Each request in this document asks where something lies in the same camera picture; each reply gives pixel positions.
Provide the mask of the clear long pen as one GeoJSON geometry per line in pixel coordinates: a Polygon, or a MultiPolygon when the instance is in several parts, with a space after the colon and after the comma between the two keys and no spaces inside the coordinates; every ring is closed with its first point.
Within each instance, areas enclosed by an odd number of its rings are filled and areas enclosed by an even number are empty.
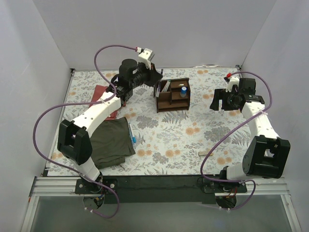
{"type": "MultiPolygon", "coordinates": [[[[163,71],[164,71],[164,69],[161,69],[161,71],[160,71],[161,76],[163,76],[163,71]]],[[[156,97],[159,97],[160,89],[161,89],[161,82],[162,82],[162,78],[158,82],[158,87],[156,89],[156,94],[155,94],[156,97]]]]}

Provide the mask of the brown wooden desk organizer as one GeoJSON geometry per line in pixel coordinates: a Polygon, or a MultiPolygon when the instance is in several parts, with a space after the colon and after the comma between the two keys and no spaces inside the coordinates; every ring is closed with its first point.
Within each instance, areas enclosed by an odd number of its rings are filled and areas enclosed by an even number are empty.
{"type": "Polygon", "coordinates": [[[158,83],[154,86],[156,111],[158,113],[189,110],[191,98],[189,78],[162,80],[159,97],[155,96],[157,87],[158,83]],[[185,98],[180,97],[182,87],[187,87],[185,98]]]}

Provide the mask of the blue grey stamp cylinder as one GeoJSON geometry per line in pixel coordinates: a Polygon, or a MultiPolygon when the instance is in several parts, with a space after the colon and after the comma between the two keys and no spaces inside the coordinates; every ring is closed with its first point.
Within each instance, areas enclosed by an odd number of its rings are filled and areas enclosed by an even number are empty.
{"type": "Polygon", "coordinates": [[[186,93],[187,93],[187,87],[182,87],[181,92],[180,92],[180,97],[185,98],[186,93]]]}

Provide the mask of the blue capped white pen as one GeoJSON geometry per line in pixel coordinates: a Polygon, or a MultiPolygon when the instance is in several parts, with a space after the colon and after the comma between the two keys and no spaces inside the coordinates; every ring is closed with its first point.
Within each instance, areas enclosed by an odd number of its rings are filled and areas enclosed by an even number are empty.
{"type": "Polygon", "coordinates": [[[131,123],[129,123],[128,125],[129,125],[129,130],[130,130],[130,135],[131,135],[132,143],[135,144],[136,143],[136,137],[135,137],[135,135],[133,133],[132,125],[131,125],[131,123]]]}

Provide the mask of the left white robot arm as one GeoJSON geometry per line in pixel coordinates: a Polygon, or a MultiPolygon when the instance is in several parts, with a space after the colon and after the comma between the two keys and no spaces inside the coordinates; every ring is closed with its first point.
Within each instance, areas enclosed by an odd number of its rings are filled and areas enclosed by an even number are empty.
{"type": "Polygon", "coordinates": [[[60,123],[57,149],[73,163],[90,192],[105,191],[101,169],[121,164],[135,153],[127,119],[107,121],[107,117],[127,103],[133,89],[153,87],[162,77],[150,61],[125,59],[95,104],[60,123]]]}

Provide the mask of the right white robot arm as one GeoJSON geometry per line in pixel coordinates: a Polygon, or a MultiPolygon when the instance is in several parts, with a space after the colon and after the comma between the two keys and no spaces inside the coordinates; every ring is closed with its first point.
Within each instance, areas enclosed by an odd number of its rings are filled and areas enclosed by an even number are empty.
{"type": "Polygon", "coordinates": [[[236,186],[236,181],[249,178],[281,178],[290,152],[290,142],[273,129],[265,113],[265,101],[256,95],[252,78],[225,77],[227,87],[216,89],[210,109],[240,110],[248,121],[252,141],[240,164],[226,166],[219,174],[218,185],[224,192],[236,186]]]}

